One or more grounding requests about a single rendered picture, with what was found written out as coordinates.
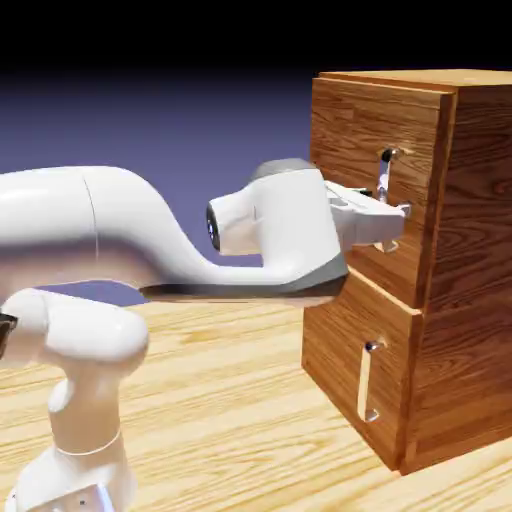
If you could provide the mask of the light wooden cabinet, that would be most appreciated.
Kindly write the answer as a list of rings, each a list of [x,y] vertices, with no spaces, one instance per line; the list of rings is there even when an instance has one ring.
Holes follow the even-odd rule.
[[[512,437],[512,71],[323,72],[452,92],[423,327],[400,467],[408,474]]]

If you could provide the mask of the wooden cabinet door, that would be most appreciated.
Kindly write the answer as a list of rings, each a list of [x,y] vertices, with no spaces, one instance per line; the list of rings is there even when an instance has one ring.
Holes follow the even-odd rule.
[[[302,365],[341,414],[392,470],[405,453],[406,426],[415,353],[423,314],[358,272],[349,275],[340,296],[304,311]],[[367,405],[379,412],[373,422],[357,414],[364,344],[386,344],[372,353]]]
[[[313,81],[310,158],[326,179],[375,192],[383,152],[398,153],[388,201],[410,206],[404,233],[393,251],[357,247],[348,263],[414,309],[425,302],[454,104],[452,92]]]

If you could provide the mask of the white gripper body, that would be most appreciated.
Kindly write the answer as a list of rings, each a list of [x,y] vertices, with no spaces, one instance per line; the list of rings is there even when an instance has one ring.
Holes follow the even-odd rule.
[[[398,247],[406,219],[402,209],[370,198],[363,202],[333,198],[332,217],[344,252],[354,246],[392,252]]]

